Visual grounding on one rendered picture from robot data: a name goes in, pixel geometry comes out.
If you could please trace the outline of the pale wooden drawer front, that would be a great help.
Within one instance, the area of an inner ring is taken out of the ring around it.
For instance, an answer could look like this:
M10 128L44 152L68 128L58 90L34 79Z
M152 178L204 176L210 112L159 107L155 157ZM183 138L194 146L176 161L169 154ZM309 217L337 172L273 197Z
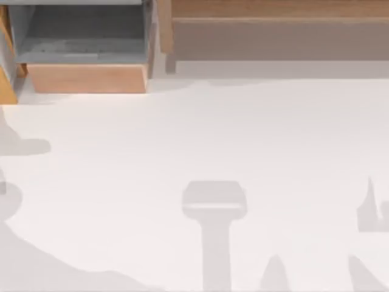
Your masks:
M147 64L28 64L38 93L141 94L149 79Z

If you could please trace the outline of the open wooden shelf unit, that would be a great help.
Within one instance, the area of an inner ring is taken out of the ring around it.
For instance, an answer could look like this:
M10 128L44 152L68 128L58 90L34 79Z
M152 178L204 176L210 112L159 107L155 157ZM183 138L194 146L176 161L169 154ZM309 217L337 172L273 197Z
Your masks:
M179 61L389 61L389 0L155 0Z

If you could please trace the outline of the wooden cupboard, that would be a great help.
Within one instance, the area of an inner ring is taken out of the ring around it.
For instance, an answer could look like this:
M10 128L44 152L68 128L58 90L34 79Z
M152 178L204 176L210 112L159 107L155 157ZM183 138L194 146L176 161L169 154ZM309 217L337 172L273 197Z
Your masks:
M9 8L7 5L0 5L0 39L3 37L5 46L10 53L15 54L10 28ZM16 64L15 70L18 78L26 78L28 75L25 63ZM13 87L11 78L8 77L5 64L0 62L0 105L16 105L18 98Z

